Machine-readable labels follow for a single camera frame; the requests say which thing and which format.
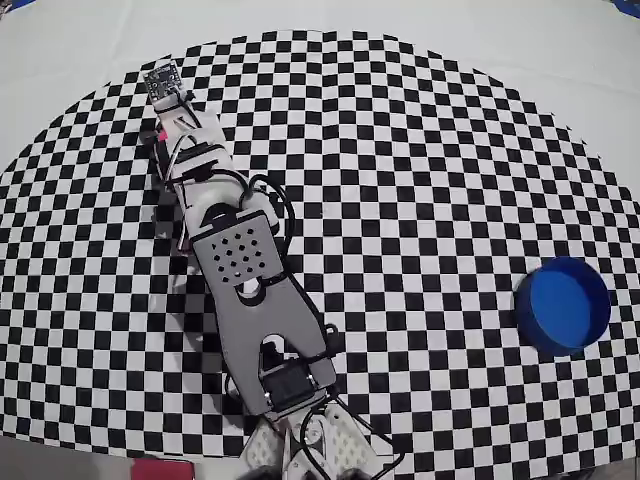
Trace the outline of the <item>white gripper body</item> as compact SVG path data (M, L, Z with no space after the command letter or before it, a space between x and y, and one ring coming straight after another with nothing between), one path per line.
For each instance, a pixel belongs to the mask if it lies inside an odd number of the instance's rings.
M172 136L172 188L183 210L235 206L235 169L220 126L215 136L191 130Z

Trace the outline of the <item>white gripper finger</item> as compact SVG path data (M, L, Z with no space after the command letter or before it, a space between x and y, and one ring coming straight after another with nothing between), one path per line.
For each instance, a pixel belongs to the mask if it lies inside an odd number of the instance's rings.
M155 166L157 176L166 191L171 193L174 189L167 184L166 175L170 163L170 153L167 149L167 134L162 127L154 130L144 130L139 134L143 149L149 157L149 161Z
M168 136L180 136L191 130L203 130L210 136L220 133L217 114L198 109L194 100L193 92L174 92L152 103L159 124Z

